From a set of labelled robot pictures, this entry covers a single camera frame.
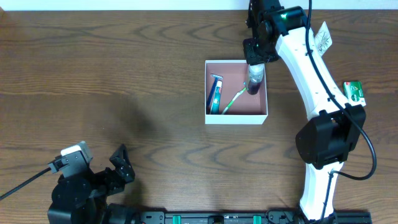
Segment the bottle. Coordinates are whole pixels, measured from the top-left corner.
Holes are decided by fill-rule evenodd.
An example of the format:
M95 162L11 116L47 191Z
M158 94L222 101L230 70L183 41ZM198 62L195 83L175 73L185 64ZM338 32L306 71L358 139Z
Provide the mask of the bottle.
M250 95L256 95L260 89L262 79L264 78L264 70L266 69L263 63L259 65L249 65L248 75L246 77L246 89Z

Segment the white paper tag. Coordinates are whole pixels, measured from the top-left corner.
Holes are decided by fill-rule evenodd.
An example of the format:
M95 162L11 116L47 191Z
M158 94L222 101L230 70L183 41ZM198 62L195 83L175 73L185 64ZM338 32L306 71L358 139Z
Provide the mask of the white paper tag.
M326 25L326 22L323 22L321 28L315 36L315 45L317 46L318 53L321 57L329 49L331 44L332 41L328 26Z

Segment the square box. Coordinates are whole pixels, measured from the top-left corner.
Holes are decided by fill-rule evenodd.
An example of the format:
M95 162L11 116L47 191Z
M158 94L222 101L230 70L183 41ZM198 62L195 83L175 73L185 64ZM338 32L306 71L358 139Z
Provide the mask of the square box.
M222 111L234 98L237 92L244 88L248 72L245 60L207 60L205 62L205 102L210 94L214 78L211 74L223 77L221 89L220 114L210 114L210 106L205 103L205 124L262 124L268 117L266 73L261 87L256 95L245 91L229 108L226 114Z

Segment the wooden tabletop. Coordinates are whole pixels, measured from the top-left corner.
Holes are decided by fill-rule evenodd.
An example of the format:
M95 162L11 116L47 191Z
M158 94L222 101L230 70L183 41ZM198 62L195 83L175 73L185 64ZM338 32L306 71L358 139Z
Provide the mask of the wooden tabletop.
M81 140L95 172L122 143L136 181L108 202L169 211L294 208L304 186L295 135L307 123L283 61L267 64L262 126L204 125L205 60L244 59L246 11L6 12L0 21L0 194ZM360 80L376 174L339 177L337 210L398 213L398 12L314 11L333 45L323 56L336 83ZM361 138L343 170L371 167ZM48 223L59 174L0 202L0 223Z

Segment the dark liquid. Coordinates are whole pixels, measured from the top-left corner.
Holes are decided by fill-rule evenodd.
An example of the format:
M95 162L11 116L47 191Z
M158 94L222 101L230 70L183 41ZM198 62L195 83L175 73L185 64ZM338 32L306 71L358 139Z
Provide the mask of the dark liquid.
M260 86L261 86L261 82L253 83L252 81L249 81L247 91L250 95L256 95L260 89Z

